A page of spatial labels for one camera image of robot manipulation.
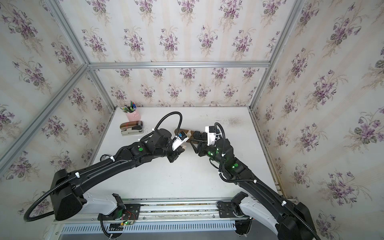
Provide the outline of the brown wooden watch stand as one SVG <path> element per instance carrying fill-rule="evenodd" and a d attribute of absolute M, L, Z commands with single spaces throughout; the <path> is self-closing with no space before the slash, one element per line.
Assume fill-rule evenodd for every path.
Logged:
<path fill-rule="evenodd" d="M 188 135 L 188 137 L 189 137 L 189 140 L 187 141 L 188 143 L 190 142 L 190 140 L 194 140 L 192 137 L 192 133 L 194 132 L 193 130 L 179 129 L 179 131 L 177 131 L 177 129 L 175 129 L 174 132 L 175 132 L 175 134 L 178 134 L 181 131 L 184 131 Z"/>

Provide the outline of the black digital watch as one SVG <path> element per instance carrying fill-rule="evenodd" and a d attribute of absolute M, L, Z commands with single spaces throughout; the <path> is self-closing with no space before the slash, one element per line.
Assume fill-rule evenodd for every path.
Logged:
<path fill-rule="evenodd" d="M 199 133 L 199 140 L 207 141 L 208 140 L 208 134 L 206 132 L 200 132 Z"/>
<path fill-rule="evenodd" d="M 201 132 L 200 132 L 200 131 L 194 131 L 194 132 L 192 133 L 192 137 L 193 137 L 194 140 L 199 140 L 199 139 L 201 139 Z"/>

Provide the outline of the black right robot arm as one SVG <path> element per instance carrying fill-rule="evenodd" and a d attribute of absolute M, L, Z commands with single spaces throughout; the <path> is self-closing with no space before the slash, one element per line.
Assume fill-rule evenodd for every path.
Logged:
<path fill-rule="evenodd" d="M 219 123 L 207 126 L 204 132 L 189 131 L 188 136 L 196 154 L 218 163 L 221 180 L 242 188 L 231 200 L 235 215 L 258 221 L 280 240 L 320 239 L 309 209 L 278 194 L 239 160 Z"/>

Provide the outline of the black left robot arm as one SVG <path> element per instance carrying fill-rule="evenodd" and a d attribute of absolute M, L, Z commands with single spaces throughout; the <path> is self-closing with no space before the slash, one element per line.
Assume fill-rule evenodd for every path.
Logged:
<path fill-rule="evenodd" d="M 179 123 L 182 123 L 183 115 L 180 112 L 170 112 L 160 119 L 152 132 L 131 145 L 121 147 L 115 155 L 77 171 L 67 172 L 65 169 L 57 171 L 51 189 L 25 211 L 24 221 L 33 222 L 51 215 L 57 221 L 67 220 L 82 210 L 88 203 L 84 194 L 99 183 L 156 158 L 166 157 L 170 163 L 174 162 L 184 149 L 177 144 L 176 137 L 172 137 L 168 130 L 160 128 L 161 123 L 172 115 L 178 115 Z M 48 197 L 51 198 L 53 210 L 32 216 L 37 206 Z"/>

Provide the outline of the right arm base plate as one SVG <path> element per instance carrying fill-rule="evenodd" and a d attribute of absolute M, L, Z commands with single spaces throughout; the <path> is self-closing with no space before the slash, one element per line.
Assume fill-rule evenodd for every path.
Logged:
<path fill-rule="evenodd" d="M 258 201 L 241 201 L 239 204 L 232 203 L 231 201 L 218 201 L 216 207 L 219 211 L 220 218 L 244 218 L 252 219 L 249 215 L 246 215 L 243 211 L 246 207 L 255 208 L 259 204 Z"/>

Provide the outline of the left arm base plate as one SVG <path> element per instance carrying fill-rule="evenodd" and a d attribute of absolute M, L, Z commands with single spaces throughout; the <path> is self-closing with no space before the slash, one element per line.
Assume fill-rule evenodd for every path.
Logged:
<path fill-rule="evenodd" d="M 125 204 L 125 207 L 118 206 L 109 215 L 99 214 L 98 221 L 135 221 L 138 220 L 140 214 L 140 204 Z"/>

